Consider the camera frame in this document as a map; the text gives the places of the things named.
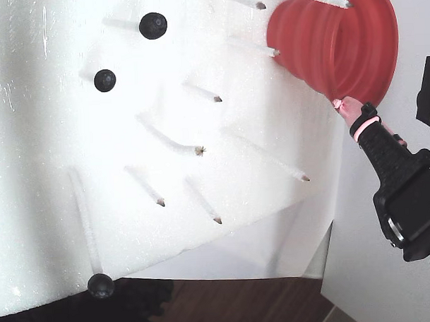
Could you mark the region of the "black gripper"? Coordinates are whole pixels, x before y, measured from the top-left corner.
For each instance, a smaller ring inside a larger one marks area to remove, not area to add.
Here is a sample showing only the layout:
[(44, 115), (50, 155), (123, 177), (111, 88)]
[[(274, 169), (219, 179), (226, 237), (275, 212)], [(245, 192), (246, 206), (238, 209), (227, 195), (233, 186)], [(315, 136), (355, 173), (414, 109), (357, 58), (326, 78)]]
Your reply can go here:
[(383, 123), (376, 108), (353, 97), (333, 106), (366, 154), (380, 181), (374, 206), (381, 229), (405, 261), (430, 255), (430, 150), (412, 154), (407, 142)]

